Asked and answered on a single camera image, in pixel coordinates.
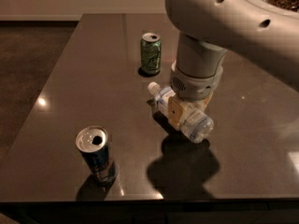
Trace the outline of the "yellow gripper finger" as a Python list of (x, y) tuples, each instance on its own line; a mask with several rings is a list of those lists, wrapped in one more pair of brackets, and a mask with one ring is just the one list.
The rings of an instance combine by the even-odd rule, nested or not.
[(210, 100), (212, 99), (213, 93), (210, 93), (204, 100), (202, 100), (200, 102), (200, 108), (202, 110), (205, 110), (210, 102)]
[(177, 131), (180, 130), (184, 120), (198, 107), (181, 100), (177, 95), (168, 99), (168, 122)]

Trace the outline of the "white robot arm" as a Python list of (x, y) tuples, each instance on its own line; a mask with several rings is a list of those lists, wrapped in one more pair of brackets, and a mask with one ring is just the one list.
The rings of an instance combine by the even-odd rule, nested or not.
[(165, 0), (179, 30), (170, 84), (189, 102), (217, 89), (231, 50), (294, 90), (299, 88), (299, 14), (262, 0)]

